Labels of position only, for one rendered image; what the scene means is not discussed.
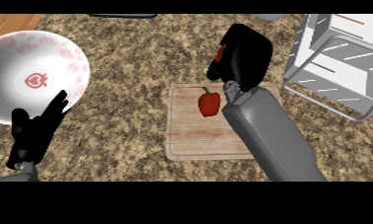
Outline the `white bowl with pink pattern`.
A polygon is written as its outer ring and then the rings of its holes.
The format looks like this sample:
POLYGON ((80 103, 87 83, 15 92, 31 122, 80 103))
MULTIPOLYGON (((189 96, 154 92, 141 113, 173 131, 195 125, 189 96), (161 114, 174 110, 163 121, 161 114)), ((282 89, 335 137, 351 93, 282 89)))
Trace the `white bowl with pink pattern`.
POLYGON ((85 94, 89 79, 89 59, 67 37, 45 31, 0 36, 0 124, 12 124, 17 108, 30 117, 40 115, 61 90, 67 111, 85 94))

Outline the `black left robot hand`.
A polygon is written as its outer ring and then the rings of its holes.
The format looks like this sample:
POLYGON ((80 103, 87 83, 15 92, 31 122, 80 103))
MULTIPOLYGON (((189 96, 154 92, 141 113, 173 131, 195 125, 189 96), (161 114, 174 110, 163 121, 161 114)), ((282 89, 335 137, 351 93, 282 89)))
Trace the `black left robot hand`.
POLYGON ((24 109, 12 110, 15 143, 6 163, 9 169, 18 170, 24 162, 40 164, 67 115, 67 104, 67 91, 61 91, 45 112, 34 118, 30 118, 30 114, 24 109))

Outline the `red bell pepper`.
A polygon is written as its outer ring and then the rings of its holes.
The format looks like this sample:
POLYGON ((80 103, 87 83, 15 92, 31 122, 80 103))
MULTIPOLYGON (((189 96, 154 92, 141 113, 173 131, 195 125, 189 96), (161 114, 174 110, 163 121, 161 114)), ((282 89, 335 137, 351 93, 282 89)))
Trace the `red bell pepper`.
POLYGON ((220 95, 211 93, 208 88, 204 87, 204 94, 198 99, 198 108, 204 117, 216 116, 220 110, 220 95))

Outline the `red tomato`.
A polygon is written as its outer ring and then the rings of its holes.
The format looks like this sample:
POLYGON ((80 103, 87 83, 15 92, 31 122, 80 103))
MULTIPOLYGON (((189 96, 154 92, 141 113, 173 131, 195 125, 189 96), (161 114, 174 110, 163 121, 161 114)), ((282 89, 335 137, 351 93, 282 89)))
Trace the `red tomato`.
POLYGON ((217 51, 217 54, 216 54, 216 62, 219 62, 222 60, 222 56, 223 56, 223 53, 225 53, 225 49, 226 49, 226 44, 220 47, 219 51, 217 51))

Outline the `pale grey round object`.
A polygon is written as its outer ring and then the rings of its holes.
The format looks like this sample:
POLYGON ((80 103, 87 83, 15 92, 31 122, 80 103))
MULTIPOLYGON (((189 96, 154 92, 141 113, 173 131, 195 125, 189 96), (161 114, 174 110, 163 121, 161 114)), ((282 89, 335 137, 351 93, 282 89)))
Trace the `pale grey round object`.
POLYGON ((261 20, 278 21, 287 17, 287 14, 254 14, 261 20))

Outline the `pale wooden cutting board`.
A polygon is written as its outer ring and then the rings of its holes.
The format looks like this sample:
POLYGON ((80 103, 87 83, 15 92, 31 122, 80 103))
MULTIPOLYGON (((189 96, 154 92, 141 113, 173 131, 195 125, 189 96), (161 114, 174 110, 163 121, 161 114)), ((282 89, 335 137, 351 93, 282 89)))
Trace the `pale wooden cutting board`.
POLYGON ((204 117, 198 108, 202 88, 217 93, 226 105, 223 83, 174 84, 170 89, 167 157, 173 161, 253 159, 223 113, 204 117))

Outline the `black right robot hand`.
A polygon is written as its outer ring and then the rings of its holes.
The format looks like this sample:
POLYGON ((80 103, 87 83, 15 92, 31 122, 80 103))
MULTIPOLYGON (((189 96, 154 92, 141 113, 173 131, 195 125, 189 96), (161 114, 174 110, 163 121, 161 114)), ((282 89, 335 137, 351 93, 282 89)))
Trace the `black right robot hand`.
POLYGON ((267 74, 273 44, 270 40, 244 24, 233 24, 222 39, 226 46, 222 60, 213 59, 207 78, 211 81, 235 81, 241 91, 248 92, 257 87, 267 74))

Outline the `dark grey flat object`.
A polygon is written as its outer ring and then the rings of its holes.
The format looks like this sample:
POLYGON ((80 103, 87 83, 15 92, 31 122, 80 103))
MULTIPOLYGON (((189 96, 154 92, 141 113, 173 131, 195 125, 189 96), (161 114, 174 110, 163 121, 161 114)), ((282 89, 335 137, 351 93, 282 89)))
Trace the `dark grey flat object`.
POLYGON ((87 14, 90 17, 123 18, 123 19, 152 19, 158 14, 87 14))

